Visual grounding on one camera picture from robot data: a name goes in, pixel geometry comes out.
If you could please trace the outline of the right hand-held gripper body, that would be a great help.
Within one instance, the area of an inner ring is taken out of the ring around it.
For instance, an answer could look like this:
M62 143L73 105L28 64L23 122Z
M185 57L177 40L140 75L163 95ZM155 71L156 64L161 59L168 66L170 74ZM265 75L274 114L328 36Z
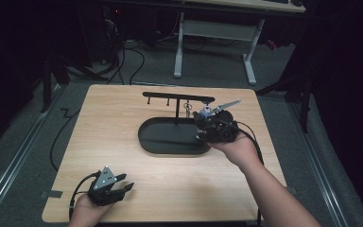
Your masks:
M238 98L229 103L220 104L212 109L213 115L207 117L204 126L197 126L198 131L205 131L207 134L207 143L231 143L235 140L238 134L237 122L233 115L227 111L227 108L240 103Z

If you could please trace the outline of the white frame desk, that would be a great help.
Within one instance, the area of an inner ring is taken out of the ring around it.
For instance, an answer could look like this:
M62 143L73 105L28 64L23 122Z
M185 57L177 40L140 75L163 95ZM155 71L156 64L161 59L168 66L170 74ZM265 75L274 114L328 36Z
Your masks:
M211 22L205 19L185 19L184 13L179 14L178 48L174 65L174 77L182 76L183 38L185 36L215 38L232 41L249 42L248 52L242 55L246 75L250 85L256 84L251 58L258 43L262 28L266 21L265 13L286 13L287 15L302 15L305 7L296 4L295 0L180 0L182 7L192 4L204 4L209 7L221 9L247 9L261 13L259 19L254 20L253 25L242 23Z

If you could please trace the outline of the person's left hand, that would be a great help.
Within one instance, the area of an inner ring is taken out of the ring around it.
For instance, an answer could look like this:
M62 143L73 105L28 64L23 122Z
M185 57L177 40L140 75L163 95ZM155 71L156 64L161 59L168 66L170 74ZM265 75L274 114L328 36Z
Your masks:
M95 205L87 195L82 195L77 200L67 227L96 227L112 207L112 203L105 206Z

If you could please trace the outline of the metal floor rail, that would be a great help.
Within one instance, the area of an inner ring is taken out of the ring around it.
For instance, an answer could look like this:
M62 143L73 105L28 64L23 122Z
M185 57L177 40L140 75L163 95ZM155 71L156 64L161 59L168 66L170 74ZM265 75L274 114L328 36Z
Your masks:
M37 89L36 98L20 111L0 139L0 205L41 137L45 121L65 89L65 85L54 86L47 109L40 101L43 90Z
M314 176L319 186L320 193L322 194L323 200L326 204L332 221L334 222L336 227L348 227L347 219L345 218L341 210L335 190L330 184L330 181L328 180L326 173L320 163L320 159L318 157L318 154L316 153L313 143L311 142L309 133L303 130L300 122L300 113L298 107L292 103L287 103L286 106L289 109L289 112L295 122L296 128L298 129L303 140L305 150L308 156L309 165L314 172Z

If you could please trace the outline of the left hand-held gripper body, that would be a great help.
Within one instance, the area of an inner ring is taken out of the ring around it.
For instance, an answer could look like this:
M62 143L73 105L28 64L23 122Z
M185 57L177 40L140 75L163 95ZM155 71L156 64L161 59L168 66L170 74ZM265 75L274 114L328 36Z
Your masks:
M118 194L118 189L112 190L115 184L115 175L108 166L105 166L98 177L92 182L87 196L98 206L105 206L124 199L124 195Z

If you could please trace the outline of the black metal stand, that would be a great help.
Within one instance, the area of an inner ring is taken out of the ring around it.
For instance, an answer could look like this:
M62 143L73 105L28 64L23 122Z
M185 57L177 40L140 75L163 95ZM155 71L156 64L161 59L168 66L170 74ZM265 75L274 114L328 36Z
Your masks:
M70 82L67 67L70 66L81 74L97 80L105 80L98 73L77 64L61 55L49 55L43 63L43 108L45 113L53 102L52 78L55 78L59 85L67 85Z
M282 91L285 90L285 101L286 102L301 102L301 108L299 112L299 123L301 129L308 133L307 120L308 113L310 111L309 102L311 95L312 79L307 74L300 74L288 79L280 79L263 89L256 91L258 96L263 96L270 93L271 91Z

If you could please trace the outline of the person's right hand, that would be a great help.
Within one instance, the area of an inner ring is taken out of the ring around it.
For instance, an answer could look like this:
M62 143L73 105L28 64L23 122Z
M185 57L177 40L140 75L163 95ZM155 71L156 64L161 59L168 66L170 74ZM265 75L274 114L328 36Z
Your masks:
M260 164L253 142L241 132L231 143L209 143L209 146L222 151L226 158L240 169Z

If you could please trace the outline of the black hook rack with tray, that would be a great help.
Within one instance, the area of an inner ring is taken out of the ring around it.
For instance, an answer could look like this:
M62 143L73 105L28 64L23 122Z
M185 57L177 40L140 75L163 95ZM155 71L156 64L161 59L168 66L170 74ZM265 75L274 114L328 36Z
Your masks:
M174 117L152 117L140 126L138 139L145 151L155 155L199 156L210 149L196 137L198 129L194 119L189 116L180 117L180 108L182 101L186 104L191 101L210 104L216 100L214 97L155 92L143 92L143 96L147 98L147 103L153 97L165 98L166 101L176 100Z

